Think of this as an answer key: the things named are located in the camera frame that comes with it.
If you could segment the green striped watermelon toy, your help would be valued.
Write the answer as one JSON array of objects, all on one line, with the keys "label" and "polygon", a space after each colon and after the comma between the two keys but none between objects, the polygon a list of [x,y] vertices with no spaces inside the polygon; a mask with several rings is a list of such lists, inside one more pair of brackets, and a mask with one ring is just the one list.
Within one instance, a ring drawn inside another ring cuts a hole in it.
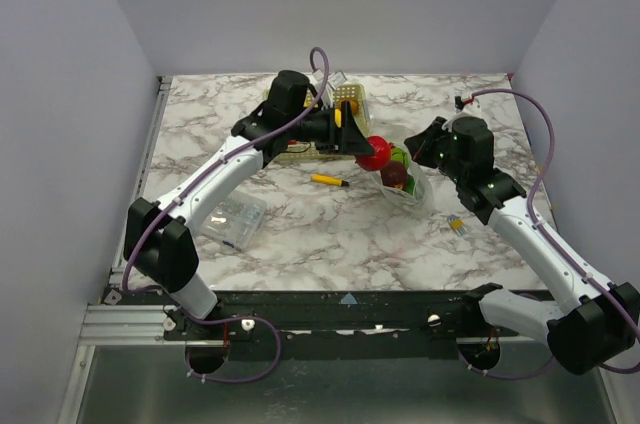
[{"label": "green striped watermelon toy", "polygon": [[400,162],[406,169],[410,167],[410,156],[404,149],[400,147],[393,147],[391,149],[391,159],[393,161]]}]

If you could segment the yellow banana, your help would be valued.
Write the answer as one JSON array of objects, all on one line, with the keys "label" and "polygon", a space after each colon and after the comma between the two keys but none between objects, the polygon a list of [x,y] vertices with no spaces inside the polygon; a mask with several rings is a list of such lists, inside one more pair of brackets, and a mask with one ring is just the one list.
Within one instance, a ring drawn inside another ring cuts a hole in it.
[{"label": "yellow banana", "polygon": [[355,118],[360,109],[360,104],[355,99],[339,101],[334,106],[334,122],[338,128],[343,127],[350,118]]}]

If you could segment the red tomato toy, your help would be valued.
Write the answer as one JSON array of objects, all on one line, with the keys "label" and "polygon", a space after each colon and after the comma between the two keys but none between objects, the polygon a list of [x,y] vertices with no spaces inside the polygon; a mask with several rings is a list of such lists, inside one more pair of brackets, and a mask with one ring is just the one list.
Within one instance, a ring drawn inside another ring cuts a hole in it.
[{"label": "red tomato toy", "polygon": [[358,156],[356,163],[359,167],[368,172],[379,171],[391,159],[392,147],[388,141],[380,136],[370,136],[367,138],[368,143],[374,150],[371,156]]}]

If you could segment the dark red apple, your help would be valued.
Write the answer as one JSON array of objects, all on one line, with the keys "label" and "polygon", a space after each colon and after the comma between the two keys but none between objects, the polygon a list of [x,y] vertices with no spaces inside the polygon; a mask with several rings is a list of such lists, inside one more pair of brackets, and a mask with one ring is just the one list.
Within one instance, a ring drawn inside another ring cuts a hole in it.
[{"label": "dark red apple", "polygon": [[409,176],[407,169],[397,161],[390,160],[381,170],[381,182],[386,187],[403,190]]}]

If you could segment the clear zip top bag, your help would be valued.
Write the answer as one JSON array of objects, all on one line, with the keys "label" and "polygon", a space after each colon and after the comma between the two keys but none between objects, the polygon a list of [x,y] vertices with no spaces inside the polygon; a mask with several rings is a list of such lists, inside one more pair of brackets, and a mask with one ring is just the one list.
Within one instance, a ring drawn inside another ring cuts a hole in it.
[{"label": "clear zip top bag", "polygon": [[371,171],[373,186],[391,204],[409,214],[429,217],[434,212],[431,183],[421,167],[412,161],[406,146],[382,139],[389,148],[389,160],[381,169]]}]

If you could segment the green bell pepper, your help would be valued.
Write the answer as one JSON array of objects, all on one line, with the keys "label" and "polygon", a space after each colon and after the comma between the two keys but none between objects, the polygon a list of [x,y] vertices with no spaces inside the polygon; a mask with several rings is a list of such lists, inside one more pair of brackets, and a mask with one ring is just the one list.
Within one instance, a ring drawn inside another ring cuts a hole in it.
[{"label": "green bell pepper", "polygon": [[403,191],[407,194],[413,195],[415,193],[415,178],[411,175],[407,177],[407,181],[403,187]]}]

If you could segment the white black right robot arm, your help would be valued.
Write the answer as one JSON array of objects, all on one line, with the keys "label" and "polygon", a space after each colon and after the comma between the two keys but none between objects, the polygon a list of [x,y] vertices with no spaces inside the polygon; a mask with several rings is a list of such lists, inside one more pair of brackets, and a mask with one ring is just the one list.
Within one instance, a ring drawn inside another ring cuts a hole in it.
[{"label": "white black right robot arm", "polygon": [[471,294],[460,323],[480,336],[510,329],[546,345],[567,371],[582,375],[630,349],[637,338],[639,293],[614,284],[547,228],[524,188],[494,164],[494,135],[484,120],[436,118],[404,142],[412,160],[440,171],[463,206],[505,239],[551,293],[535,301],[498,285]]}]

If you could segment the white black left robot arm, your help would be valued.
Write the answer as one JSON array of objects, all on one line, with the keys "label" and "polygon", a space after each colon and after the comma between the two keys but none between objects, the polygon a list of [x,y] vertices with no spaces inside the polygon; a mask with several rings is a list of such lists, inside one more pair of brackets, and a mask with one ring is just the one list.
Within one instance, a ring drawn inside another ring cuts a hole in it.
[{"label": "white black left robot arm", "polygon": [[316,71],[311,77],[279,72],[265,100],[234,124],[220,149],[193,175],[153,202],[138,198],[130,205],[123,251],[127,267],[150,278],[189,313],[187,326],[197,337],[214,337],[222,324],[218,298],[198,275],[194,244],[216,206],[292,140],[311,143],[325,155],[373,155],[350,105],[334,95],[345,81],[340,71],[329,76]]}]

